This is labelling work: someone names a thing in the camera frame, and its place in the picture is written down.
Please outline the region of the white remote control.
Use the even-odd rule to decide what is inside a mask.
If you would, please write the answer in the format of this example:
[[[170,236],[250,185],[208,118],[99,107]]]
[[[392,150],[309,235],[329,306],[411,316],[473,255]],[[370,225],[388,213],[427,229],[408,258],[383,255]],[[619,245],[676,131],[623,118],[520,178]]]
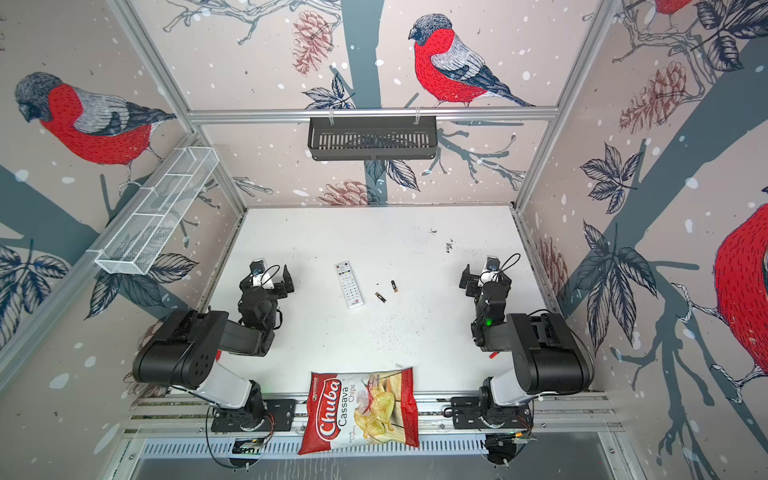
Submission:
[[[355,309],[363,306],[364,300],[350,263],[348,261],[344,261],[336,264],[335,271],[347,307],[349,309]]]

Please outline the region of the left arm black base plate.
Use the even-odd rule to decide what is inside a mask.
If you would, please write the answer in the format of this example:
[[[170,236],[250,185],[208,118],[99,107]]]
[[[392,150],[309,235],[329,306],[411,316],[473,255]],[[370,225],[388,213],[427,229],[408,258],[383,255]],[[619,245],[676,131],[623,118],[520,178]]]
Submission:
[[[288,432],[296,406],[293,399],[266,399],[237,410],[214,407],[210,430],[214,433]]]

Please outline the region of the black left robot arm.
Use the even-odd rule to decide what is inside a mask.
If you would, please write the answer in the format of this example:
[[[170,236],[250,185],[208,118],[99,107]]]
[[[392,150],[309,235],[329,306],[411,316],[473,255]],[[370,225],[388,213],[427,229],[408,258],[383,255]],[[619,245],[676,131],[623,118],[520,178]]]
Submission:
[[[257,260],[240,281],[238,320],[220,310],[176,311],[140,348],[132,366],[143,384],[175,388],[207,401],[215,416],[240,429],[274,417],[260,385],[223,366],[221,353],[264,357],[282,327],[278,301],[295,291],[286,266]]]

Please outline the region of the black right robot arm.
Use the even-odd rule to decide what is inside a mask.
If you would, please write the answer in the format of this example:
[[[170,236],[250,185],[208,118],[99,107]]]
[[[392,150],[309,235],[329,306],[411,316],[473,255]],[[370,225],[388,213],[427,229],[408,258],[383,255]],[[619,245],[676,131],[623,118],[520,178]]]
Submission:
[[[492,428],[510,427],[534,399],[578,394],[593,380],[588,350],[578,344],[561,314],[506,311],[511,286],[500,267],[480,274],[465,268],[459,280],[459,288],[474,301],[474,344],[490,354],[508,353],[512,361],[509,371],[483,381],[475,411],[466,415],[469,424],[478,420]]]

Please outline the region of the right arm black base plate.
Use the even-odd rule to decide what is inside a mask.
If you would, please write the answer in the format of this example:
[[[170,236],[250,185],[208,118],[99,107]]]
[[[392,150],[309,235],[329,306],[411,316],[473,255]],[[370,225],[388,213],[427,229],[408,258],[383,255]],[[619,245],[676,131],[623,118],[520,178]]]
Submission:
[[[456,396],[443,409],[443,416],[458,430],[532,428],[531,410],[523,406],[498,406],[479,396]]]

